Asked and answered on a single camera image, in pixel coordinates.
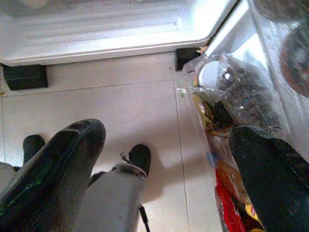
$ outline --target white floor tile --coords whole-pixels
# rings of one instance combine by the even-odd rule
[[[157,78],[153,74],[143,78],[149,76],[152,80]],[[106,144],[94,173],[109,170],[120,160],[119,152],[128,152],[137,143],[147,144],[152,152],[152,166],[144,206],[151,231],[189,231],[173,81],[3,97],[3,109],[6,161],[12,165],[22,164],[22,142],[27,135],[38,133],[49,140],[63,127],[84,118],[101,120],[107,130]],[[145,231],[141,221],[139,231]]]
[[[192,109],[177,93],[177,106],[184,165],[190,232],[222,231],[214,195],[215,172],[208,164],[202,131],[196,130]]]
[[[2,84],[0,80],[0,93],[2,92]],[[5,162],[4,154],[4,137],[3,137],[3,118],[2,118],[2,97],[0,97],[0,162]]]
[[[171,80],[174,70],[173,53],[112,58],[47,66],[49,88],[11,91],[1,75],[4,96],[54,92]]]

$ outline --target black cord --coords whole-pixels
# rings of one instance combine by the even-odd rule
[[[144,206],[142,206],[142,205],[140,206],[140,215],[141,215],[141,219],[143,220],[143,222],[145,224],[146,231],[150,232],[150,229],[149,229],[149,226],[148,226],[148,218],[147,218],[147,215],[146,215],[146,211],[145,211]]]

